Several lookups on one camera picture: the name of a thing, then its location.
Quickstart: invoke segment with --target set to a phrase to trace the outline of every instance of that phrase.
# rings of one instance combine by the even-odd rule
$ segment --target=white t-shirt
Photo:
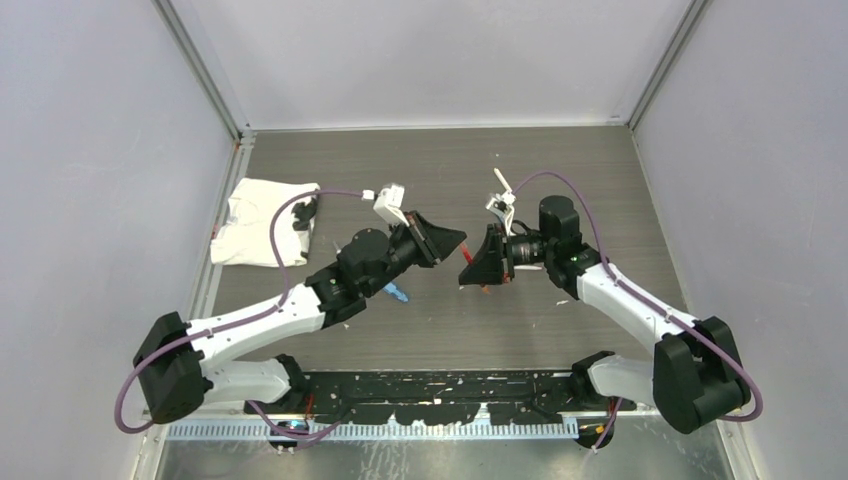
[[[227,222],[212,240],[212,263],[276,267],[269,235],[271,218],[293,196],[318,188],[317,183],[291,185],[251,178],[239,181],[228,200]],[[314,195],[302,198],[289,205],[277,220],[277,248],[287,267],[306,265],[317,202]]]

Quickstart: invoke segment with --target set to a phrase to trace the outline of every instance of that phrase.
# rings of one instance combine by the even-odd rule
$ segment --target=table surface
[[[500,191],[492,168],[517,184],[550,169],[570,177],[586,196],[609,256],[633,281],[672,306],[683,301],[668,249],[634,149],[624,127],[485,128],[261,133],[247,176],[322,187],[378,190],[406,186],[404,209],[430,222],[460,229],[472,254],[486,224],[487,195]],[[554,178],[521,191],[516,218],[537,222],[538,202],[570,192]],[[594,245],[585,215],[584,238]],[[344,244],[360,229],[385,229],[366,204],[321,199],[309,263],[289,269],[293,282],[334,260],[332,241]],[[456,251],[434,269],[413,267],[397,284],[410,296],[402,304],[385,294],[366,311],[333,328],[291,337],[251,354],[259,360],[293,355],[304,369],[485,369],[568,367],[599,350],[645,359],[647,352],[621,327],[592,307],[572,300],[544,272],[519,271],[510,285],[460,288],[465,266]],[[223,268],[214,313],[225,313],[279,295],[273,268]]]

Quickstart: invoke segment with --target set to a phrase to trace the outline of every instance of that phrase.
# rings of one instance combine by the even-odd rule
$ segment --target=white wall
[[[624,123],[689,0],[174,0],[256,129]]]
[[[232,143],[148,0],[2,2],[0,72],[0,477],[127,478],[115,394],[188,303]]]
[[[714,2],[637,140],[691,306],[733,327],[767,478],[844,478],[848,5]]]

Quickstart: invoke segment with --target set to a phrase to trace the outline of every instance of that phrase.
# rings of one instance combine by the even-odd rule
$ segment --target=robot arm
[[[240,327],[201,336],[151,363],[139,375],[154,423],[185,417],[201,405],[258,400],[297,404],[305,378],[291,357],[264,362],[237,361],[263,346],[344,322],[365,310],[365,299],[412,265],[432,268],[465,240],[465,233],[437,227],[418,212],[402,212],[403,187],[390,185],[374,210],[390,234],[364,229],[336,261],[290,289],[286,303],[275,297],[249,307],[184,323],[176,312],[160,317],[133,359],[138,365],[162,345],[198,332],[259,316]]]
[[[502,221],[490,224],[483,246],[460,273],[459,283],[508,283],[514,278],[515,266],[544,264],[555,286],[612,318],[654,357],[642,362],[599,352],[575,363],[570,379],[575,399],[622,397],[656,406],[666,421],[683,433],[750,401],[750,389],[738,374],[669,317],[674,315],[692,326],[739,362],[727,324],[715,317],[700,321],[678,311],[627,280],[614,264],[604,265],[599,253],[583,243],[579,215],[569,198],[544,198],[539,203],[539,229],[525,226],[524,230],[508,232]],[[621,282],[666,314],[649,308],[622,288]]]

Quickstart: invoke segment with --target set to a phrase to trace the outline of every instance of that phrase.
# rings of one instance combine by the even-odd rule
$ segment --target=purple cable
[[[580,204],[583,206],[583,210],[586,211],[586,218],[589,219],[589,225],[592,227],[592,233],[595,236],[595,243],[598,245],[598,253],[601,255],[601,264],[604,267],[604,271],[607,272],[607,275],[609,275],[610,278],[612,278],[613,282],[615,282],[616,285],[620,286],[625,292],[629,293],[630,296],[632,296],[636,300],[639,300],[640,302],[642,302],[645,306],[647,306],[651,310],[655,311],[658,315],[661,315],[661,316],[664,317],[666,315],[665,309],[663,309],[661,306],[654,303],[651,299],[649,299],[649,298],[645,297],[644,295],[642,295],[641,293],[639,293],[635,288],[628,285],[626,282],[619,280],[618,276],[615,274],[615,272],[613,272],[612,268],[609,266],[609,259],[607,258],[606,249],[604,248],[603,244],[601,243],[601,234],[598,231],[597,224],[595,223],[595,217],[592,215],[591,210],[589,210],[589,204],[586,202],[586,198],[583,196],[583,194],[581,194],[580,191],[577,190],[577,188],[574,186],[574,184],[571,183],[570,180],[568,180],[568,178],[566,178],[564,175],[560,175],[559,173],[552,172],[550,170],[542,170],[542,171],[533,173],[530,176],[528,176],[527,178],[525,178],[524,180],[522,180],[518,184],[518,186],[515,187],[515,189],[513,190],[513,193],[518,194],[518,191],[521,190],[521,188],[524,187],[524,185],[527,184],[527,182],[529,182],[530,180],[533,180],[536,177],[541,177],[543,175],[550,175],[552,177],[556,177],[560,181],[562,181],[563,183],[568,185],[568,188],[570,188],[571,191],[574,192],[574,195],[577,197],[577,200],[580,201]],[[746,415],[741,415],[741,416],[725,415],[725,416],[721,417],[721,420],[726,420],[726,421],[729,421],[729,422],[750,422],[752,420],[756,420],[760,416],[760,414],[763,413],[763,395],[762,395],[762,392],[760,392],[759,387],[757,387],[757,384],[754,383],[754,379],[751,378],[751,375],[749,375],[748,372],[746,372],[745,369],[742,368],[742,365],[740,365],[739,362],[737,362],[736,360],[733,359],[733,357],[728,355],[727,352],[725,352],[724,350],[719,348],[718,345],[711,342],[707,337],[701,335],[697,330],[695,330],[691,326],[687,325],[686,322],[677,318],[674,315],[669,315],[668,319],[675,326],[681,328],[683,331],[685,331],[689,335],[692,335],[692,337],[695,338],[695,340],[697,340],[698,342],[703,344],[705,347],[710,349],[710,351],[712,351],[713,353],[718,355],[718,357],[721,358],[721,360],[724,363],[728,364],[730,366],[730,368],[732,368],[733,371],[735,371],[736,374],[739,375],[742,378],[742,380],[748,385],[748,388],[751,389],[751,395],[754,397],[754,409],[751,411],[751,413],[748,413]],[[606,430],[609,430],[609,426],[612,425],[613,421],[614,421],[614,417],[611,417],[610,423],[607,425]]]
[[[619,397],[618,400],[616,400],[615,405],[612,407],[612,412],[610,412],[610,420],[609,420],[609,422],[607,422],[607,426],[604,427],[604,431],[601,432],[601,436],[598,437],[598,439],[595,441],[595,444],[592,445],[592,452],[597,453],[598,447],[600,447],[601,444],[604,443],[604,439],[607,438],[607,434],[609,433],[609,429],[612,427],[612,424],[615,423],[615,419],[618,418],[618,410],[621,408],[621,402],[623,400],[624,399],[621,398],[621,397]]]
[[[195,334],[182,337],[178,340],[174,340],[171,343],[163,345],[158,350],[154,351],[149,356],[147,356],[147,358],[145,358],[144,360],[139,362],[139,364],[129,374],[127,379],[124,380],[123,385],[121,385],[121,389],[118,391],[118,396],[115,399],[115,409],[114,409],[114,412],[113,412],[113,416],[114,416],[114,420],[115,420],[115,425],[117,425],[118,430],[120,430],[124,433],[134,434],[134,433],[144,432],[145,430],[147,430],[148,428],[153,426],[153,421],[151,420],[151,421],[145,423],[144,425],[141,425],[140,427],[131,427],[131,426],[127,425],[126,422],[124,422],[124,418],[123,418],[123,415],[122,415],[124,400],[126,400],[127,392],[129,392],[130,386],[132,386],[133,381],[135,381],[135,379],[138,378],[138,376],[141,374],[141,372],[145,368],[147,368],[151,363],[155,362],[160,357],[162,357],[162,355],[165,355],[166,353],[170,352],[171,350],[174,350],[177,347],[180,347],[180,346],[185,345],[187,343],[191,343],[191,342],[193,342],[193,341],[195,341],[199,338],[211,337],[216,333],[221,333],[221,332],[225,332],[227,330],[232,330],[233,328],[238,328],[238,327],[247,325],[248,323],[252,323],[252,322],[255,322],[257,320],[261,320],[261,319],[267,317],[268,315],[271,315],[272,313],[276,312],[278,309],[282,308],[283,305],[285,305],[286,300],[288,299],[288,296],[289,296],[289,274],[286,271],[285,265],[283,264],[283,258],[280,255],[280,250],[277,248],[277,235],[276,235],[276,232],[275,232],[277,220],[280,218],[280,215],[283,214],[283,211],[285,211],[285,209],[288,208],[289,205],[300,200],[301,198],[311,197],[313,195],[345,195],[345,196],[350,196],[350,197],[361,198],[362,192],[354,192],[354,191],[350,191],[350,190],[336,190],[336,189],[313,190],[311,192],[304,192],[304,193],[295,195],[294,197],[288,199],[285,203],[283,203],[283,205],[279,209],[277,209],[277,211],[274,213],[274,216],[271,218],[271,228],[270,228],[271,250],[274,252],[274,258],[277,260],[277,265],[280,268],[280,272],[283,274],[283,293],[280,295],[280,300],[273,307],[270,307],[267,310],[264,310],[262,312],[253,314],[249,317],[243,318],[241,320],[236,320],[236,321],[224,324],[224,325],[220,325],[220,326],[217,326],[217,327],[214,327],[214,328],[210,328],[210,329],[207,329],[207,330],[203,330],[202,332],[197,332]],[[271,428],[271,430],[273,430],[275,433],[277,433],[279,435],[282,435],[284,437],[291,438],[291,439],[294,439],[294,440],[313,439],[314,441],[317,441],[317,440],[320,440],[321,438],[324,438],[325,436],[330,434],[330,432],[328,432],[327,430],[332,431],[332,428],[335,428],[335,426],[337,426],[337,424],[333,424],[335,426],[333,426],[332,428],[328,428],[326,430],[322,430],[321,432],[311,434],[311,435],[295,435],[295,434],[292,433],[291,430],[282,429],[282,428],[278,427],[276,424],[274,424],[274,422],[272,422],[271,419],[269,419],[268,416],[265,415],[265,412],[263,412],[255,402],[251,402],[251,406],[256,410],[257,413],[259,413],[259,416],[262,417],[262,420],[265,421],[265,423]],[[308,446],[311,446],[311,445],[314,445],[314,443],[310,442],[308,444]]]

